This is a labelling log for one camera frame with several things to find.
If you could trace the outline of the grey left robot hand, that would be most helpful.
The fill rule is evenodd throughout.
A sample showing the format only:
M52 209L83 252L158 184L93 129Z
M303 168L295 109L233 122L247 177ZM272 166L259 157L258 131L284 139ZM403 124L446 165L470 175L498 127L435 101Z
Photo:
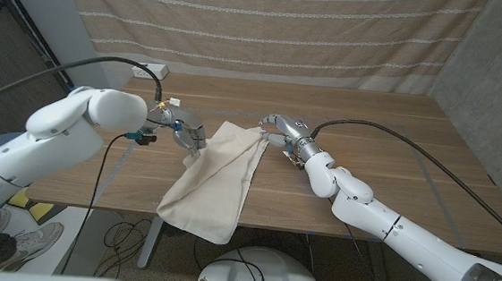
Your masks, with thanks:
M147 122L148 126L171 129L176 144L185 148L193 158L199 156L200 151L207 146L203 121L184 108L172 105L151 106Z

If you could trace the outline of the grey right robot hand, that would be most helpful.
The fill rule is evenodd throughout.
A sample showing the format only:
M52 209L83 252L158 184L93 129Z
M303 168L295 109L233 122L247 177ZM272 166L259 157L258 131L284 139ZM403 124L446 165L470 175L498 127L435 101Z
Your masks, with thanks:
M311 129L300 119L293 119L287 115L267 115L259 122L261 127L274 124L279 133L260 131L260 135L273 145L285 149L285 154L296 165L306 162L322 152L318 143L311 137Z

